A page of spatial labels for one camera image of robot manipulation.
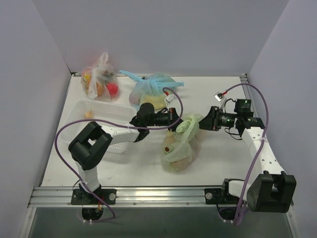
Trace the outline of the light green avocado plastic bag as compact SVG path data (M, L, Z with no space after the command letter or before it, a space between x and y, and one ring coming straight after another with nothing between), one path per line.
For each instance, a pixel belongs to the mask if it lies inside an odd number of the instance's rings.
M176 127L176 131L166 133L160 156L165 171L180 172L198 157L203 140L203 131L199 129L202 119L201 114L184 114L183 122Z

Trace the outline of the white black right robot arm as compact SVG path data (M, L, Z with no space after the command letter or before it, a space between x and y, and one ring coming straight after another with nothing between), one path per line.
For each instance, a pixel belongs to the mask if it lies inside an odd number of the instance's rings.
M221 188L205 189L211 198L207 204L238 204L241 191L243 201L253 212L286 213L292 202L296 179L288 175L277 161L266 138L266 125L254 117L250 99L238 99L233 113L226 113L212 106L205 118L199 122L203 130L219 131L221 128L236 128L240 138L246 143L256 159L248 182L226 178Z

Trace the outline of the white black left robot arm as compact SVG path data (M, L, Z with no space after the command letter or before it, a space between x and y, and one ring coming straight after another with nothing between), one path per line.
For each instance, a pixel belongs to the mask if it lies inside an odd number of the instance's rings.
M170 129L175 130L181 123L183 106L180 114L176 108L170 108L166 112L155 112L150 103L144 103L139 108L132 120L126 124L108 122L110 127L102 128L98 124L101 120L88 120L89 123L71 141L68 150L72 159L76 162L83 199L94 204L100 199L101 185L98 180L97 165L102 160L109 146L126 142L142 141L150 133L150 130Z

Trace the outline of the blue tied plastic bag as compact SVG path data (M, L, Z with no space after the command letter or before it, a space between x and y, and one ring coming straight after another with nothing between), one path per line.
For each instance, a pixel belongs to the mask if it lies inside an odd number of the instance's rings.
M177 87L184 86L184 82L177 82L170 76L161 73L140 77L124 70L119 72L136 82L129 95L129 103L136 108L143 103L151 103L155 110L160 110L165 107L166 94L163 92L163 88L168 87L175 90Z

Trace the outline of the clear tied bag of fruits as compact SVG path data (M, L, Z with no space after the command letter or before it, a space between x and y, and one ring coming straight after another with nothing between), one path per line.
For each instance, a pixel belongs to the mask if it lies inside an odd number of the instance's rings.
M119 86L107 52L102 53L96 63L82 71L81 85L92 100L110 101L117 97Z

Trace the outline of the small tan fake fruit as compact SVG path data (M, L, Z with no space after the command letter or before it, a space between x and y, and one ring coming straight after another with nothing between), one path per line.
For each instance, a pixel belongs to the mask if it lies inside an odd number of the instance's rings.
M84 119L93 119L94 115L92 113L92 111L87 111L84 113Z

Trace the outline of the white perforated plastic basket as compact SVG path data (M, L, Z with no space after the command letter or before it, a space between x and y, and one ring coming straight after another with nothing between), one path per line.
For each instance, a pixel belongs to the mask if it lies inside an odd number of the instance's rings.
M88 111L91 111L94 119L103 119L116 124L126 124L136 114L134 108L124 105L94 100L78 100L70 110L65 123L83 119L84 114ZM87 122L81 122L67 127L61 132L59 139L69 144L86 124Z

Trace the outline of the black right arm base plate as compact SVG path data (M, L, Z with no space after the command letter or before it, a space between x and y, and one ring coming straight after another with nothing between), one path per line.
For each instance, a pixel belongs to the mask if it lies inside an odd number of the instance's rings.
M205 188L205 203L207 205L235 205L239 198L222 191L221 188Z

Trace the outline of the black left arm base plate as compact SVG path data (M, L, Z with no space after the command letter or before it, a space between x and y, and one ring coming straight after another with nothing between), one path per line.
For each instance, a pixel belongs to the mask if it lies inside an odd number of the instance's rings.
M116 189L98 188L95 191L96 196L102 199L108 205L116 202ZM91 193L86 192L83 188L76 188L72 192L71 205L100 205L101 202Z

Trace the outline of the aluminium front rail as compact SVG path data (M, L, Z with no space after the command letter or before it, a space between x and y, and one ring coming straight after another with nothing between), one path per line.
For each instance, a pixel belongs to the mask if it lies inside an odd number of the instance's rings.
M116 189L116 202L111 208L205 207L205 188L220 186L176 187L104 187ZM98 205L71 205L71 187L37 187L33 189L28 206L31 208L80 207L96 208Z

